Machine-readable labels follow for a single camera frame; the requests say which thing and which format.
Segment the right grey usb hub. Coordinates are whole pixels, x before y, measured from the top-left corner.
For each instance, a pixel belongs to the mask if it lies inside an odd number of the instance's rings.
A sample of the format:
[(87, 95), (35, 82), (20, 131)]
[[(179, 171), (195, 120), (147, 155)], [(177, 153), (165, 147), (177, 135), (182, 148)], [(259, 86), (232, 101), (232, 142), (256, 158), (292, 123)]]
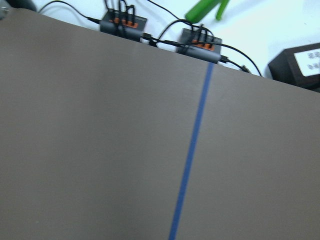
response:
[(176, 52), (181, 55), (217, 64), (221, 56), (222, 39), (211, 35), (205, 30), (182, 29), (179, 37), (182, 46)]

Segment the left grey usb hub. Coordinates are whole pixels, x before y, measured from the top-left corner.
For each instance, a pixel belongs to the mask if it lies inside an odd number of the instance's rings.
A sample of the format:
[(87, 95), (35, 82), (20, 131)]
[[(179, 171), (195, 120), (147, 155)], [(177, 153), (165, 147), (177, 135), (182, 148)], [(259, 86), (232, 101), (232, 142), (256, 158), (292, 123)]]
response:
[(108, 11), (100, 21), (100, 31), (120, 38), (140, 42), (148, 19), (133, 13)]

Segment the black labelled box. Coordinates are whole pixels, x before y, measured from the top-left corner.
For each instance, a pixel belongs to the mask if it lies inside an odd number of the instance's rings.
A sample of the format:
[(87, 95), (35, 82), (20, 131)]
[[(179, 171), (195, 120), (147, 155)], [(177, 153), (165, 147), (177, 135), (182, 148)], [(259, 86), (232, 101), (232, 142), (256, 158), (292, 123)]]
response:
[(320, 88), (320, 44), (286, 48), (268, 63), (274, 80), (304, 88)]

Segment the green plastic clamp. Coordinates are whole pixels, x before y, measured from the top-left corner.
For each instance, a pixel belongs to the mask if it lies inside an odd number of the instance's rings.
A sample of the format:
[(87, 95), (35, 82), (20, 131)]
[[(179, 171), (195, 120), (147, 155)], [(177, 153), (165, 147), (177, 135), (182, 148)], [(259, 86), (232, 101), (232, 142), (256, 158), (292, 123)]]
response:
[(215, 19), (220, 21), (229, 4), (229, 0), (200, 0), (184, 16), (185, 19), (192, 23), (199, 23), (211, 10), (219, 5), (215, 14)]

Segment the grey usb hub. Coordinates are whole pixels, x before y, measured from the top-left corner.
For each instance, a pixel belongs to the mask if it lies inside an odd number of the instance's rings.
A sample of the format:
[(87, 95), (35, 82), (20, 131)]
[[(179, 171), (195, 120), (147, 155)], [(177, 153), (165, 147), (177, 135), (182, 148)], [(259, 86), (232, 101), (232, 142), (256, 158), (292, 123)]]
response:
[(181, 55), (217, 64), (221, 56), (222, 39), (211, 35), (205, 30), (182, 29), (179, 37), (182, 46), (176, 52)]
[(108, 11), (100, 21), (100, 31), (120, 38), (140, 42), (148, 19), (133, 13)]

